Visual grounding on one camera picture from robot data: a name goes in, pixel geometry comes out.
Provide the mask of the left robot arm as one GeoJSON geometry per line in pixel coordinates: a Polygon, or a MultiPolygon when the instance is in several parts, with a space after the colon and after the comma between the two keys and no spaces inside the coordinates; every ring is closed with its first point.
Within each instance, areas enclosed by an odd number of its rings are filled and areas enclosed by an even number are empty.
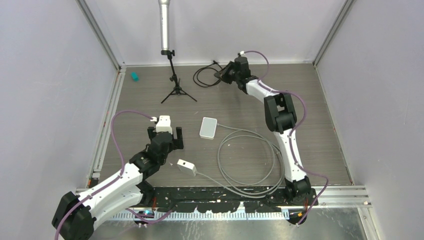
{"type": "Polygon", "coordinates": [[[166,163],[168,154],[184,148],[181,127],[176,133],[148,128],[150,143],[123,168],[96,186],[62,196],[52,219],[55,239],[88,240],[105,221],[134,205],[148,207],[154,189],[146,181],[166,163]]]}

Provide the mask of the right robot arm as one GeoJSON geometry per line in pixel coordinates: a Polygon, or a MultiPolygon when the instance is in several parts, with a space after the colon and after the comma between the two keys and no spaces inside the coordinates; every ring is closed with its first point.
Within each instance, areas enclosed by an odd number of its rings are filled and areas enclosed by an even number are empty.
{"type": "Polygon", "coordinates": [[[283,195],[291,205],[299,205],[311,193],[312,187],[297,146],[298,118],[292,95],[277,91],[252,75],[244,56],[230,61],[214,77],[227,84],[236,83],[239,90],[263,103],[266,126],[277,139],[284,164],[283,195]]]}

